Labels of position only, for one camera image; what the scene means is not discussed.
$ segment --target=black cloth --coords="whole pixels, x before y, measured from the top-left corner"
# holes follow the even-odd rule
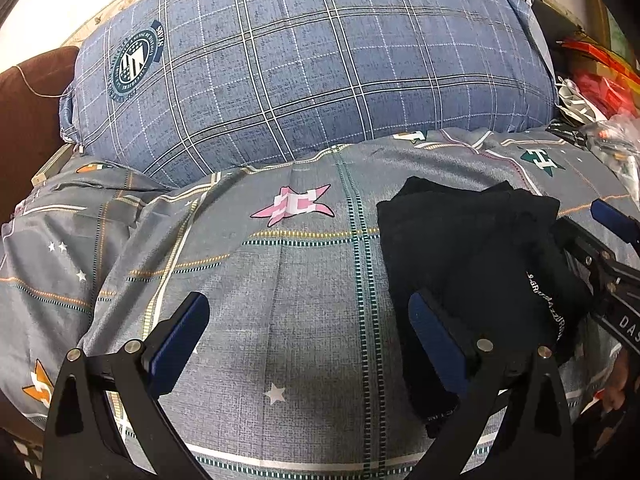
[[[553,119],[546,127],[549,133],[552,133],[561,139],[570,142],[574,146],[585,147],[587,145],[587,139],[580,128],[571,126],[562,119]]]
[[[444,389],[412,329],[409,298],[426,288],[472,334],[517,352],[543,344],[566,361],[591,295],[549,232],[558,210],[558,200],[507,182],[475,192],[417,177],[378,204],[403,376],[430,437],[459,399]]]

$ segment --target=plastic bag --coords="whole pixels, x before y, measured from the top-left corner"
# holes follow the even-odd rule
[[[631,90],[624,82],[585,71],[576,72],[574,81],[580,93],[598,107],[606,117],[630,115],[638,117]]]
[[[607,120],[600,109],[580,93],[575,82],[560,77],[558,81],[559,83],[556,83],[560,98],[558,108],[569,124],[590,124]]]
[[[616,115],[579,131],[590,152],[615,173],[640,208],[640,120]]]

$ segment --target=orange object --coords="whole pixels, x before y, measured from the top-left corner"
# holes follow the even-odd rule
[[[597,106],[607,119],[618,114],[638,117],[631,90],[623,82],[616,82],[584,70],[575,72],[573,79],[580,93]]]
[[[602,47],[596,46],[585,41],[565,40],[561,41],[560,45],[572,50],[578,50],[589,54],[593,59],[608,66],[609,68],[621,73],[623,76],[631,79],[631,81],[640,85],[640,76],[634,72],[634,70],[624,61],[622,58],[606,50]]]
[[[588,72],[594,75],[607,77],[613,81],[624,83],[631,88],[632,97],[636,108],[640,108],[640,84],[636,84],[634,81],[626,77],[625,75],[609,68],[608,66],[584,56],[583,54],[574,51],[572,56],[569,56],[569,70],[571,74],[580,73],[581,71]]]

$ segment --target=red plastic bag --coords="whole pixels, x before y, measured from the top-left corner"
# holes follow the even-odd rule
[[[607,119],[614,115],[638,117],[631,90],[624,82],[618,83],[585,71],[576,72],[574,81],[580,93],[597,106]]]

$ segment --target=brown cushion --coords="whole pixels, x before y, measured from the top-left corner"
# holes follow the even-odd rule
[[[39,94],[60,95],[74,78],[78,48],[65,46],[20,63]],[[62,145],[59,99],[34,95],[16,67],[0,74],[0,223],[32,189],[31,177]]]

